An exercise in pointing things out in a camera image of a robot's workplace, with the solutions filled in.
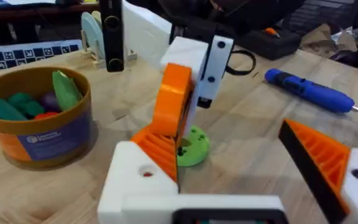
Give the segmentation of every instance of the red toy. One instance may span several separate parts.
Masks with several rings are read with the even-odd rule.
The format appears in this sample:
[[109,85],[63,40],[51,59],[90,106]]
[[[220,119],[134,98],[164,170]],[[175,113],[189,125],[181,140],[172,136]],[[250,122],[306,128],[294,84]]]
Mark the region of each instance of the red toy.
[[44,118],[49,118],[51,116],[55,116],[58,115],[59,113],[56,112],[48,112],[48,113],[44,113],[44,114],[38,114],[34,119],[44,119]]

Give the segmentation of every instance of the blue screwdriver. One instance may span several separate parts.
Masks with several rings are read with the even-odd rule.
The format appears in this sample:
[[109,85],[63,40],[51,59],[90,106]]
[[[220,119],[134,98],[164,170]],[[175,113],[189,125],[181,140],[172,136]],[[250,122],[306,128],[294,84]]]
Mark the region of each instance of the blue screwdriver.
[[352,98],[340,91],[273,68],[266,72],[266,80],[334,113],[358,112]]

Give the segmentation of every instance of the checkerboard pattern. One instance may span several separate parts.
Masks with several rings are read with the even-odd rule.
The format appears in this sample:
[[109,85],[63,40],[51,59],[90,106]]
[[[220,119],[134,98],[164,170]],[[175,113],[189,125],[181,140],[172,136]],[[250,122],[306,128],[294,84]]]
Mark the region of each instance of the checkerboard pattern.
[[0,46],[0,70],[82,49],[81,40]]

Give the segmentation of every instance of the teal toy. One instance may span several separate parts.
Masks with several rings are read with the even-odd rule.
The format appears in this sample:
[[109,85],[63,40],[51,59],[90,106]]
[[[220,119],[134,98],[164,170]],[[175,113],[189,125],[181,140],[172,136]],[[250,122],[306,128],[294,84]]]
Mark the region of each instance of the teal toy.
[[6,100],[0,99],[0,119],[9,121],[25,121],[27,118]]
[[29,118],[45,113],[44,108],[26,93],[15,93],[7,99],[7,102]]
[[76,106],[82,99],[80,91],[77,89],[74,81],[69,79],[61,71],[53,72],[53,88],[60,108],[63,111]]
[[10,96],[6,101],[14,106],[15,108],[20,107],[22,104],[32,101],[32,97],[29,94],[26,93],[16,93],[12,96]]
[[25,114],[31,117],[36,117],[37,115],[45,113],[44,108],[34,100],[23,104],[21,108],[23,108]]
[[182,139],[181,150],[177,155],[178,166],[189,167],[203,162],[208,155],[209,139],[205,132],[192,126],[189,135]]

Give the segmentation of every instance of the black box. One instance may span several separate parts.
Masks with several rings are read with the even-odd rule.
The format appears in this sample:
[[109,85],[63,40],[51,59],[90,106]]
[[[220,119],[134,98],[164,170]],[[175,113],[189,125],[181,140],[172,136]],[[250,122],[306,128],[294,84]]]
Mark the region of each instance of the black box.
[[236,44],[244,47],[253,53],[276,60],[295,52],[300,43],[301,37],[287,30],[276,29],[281,38],[267,34],[264,30],[253,30],[236,40]]

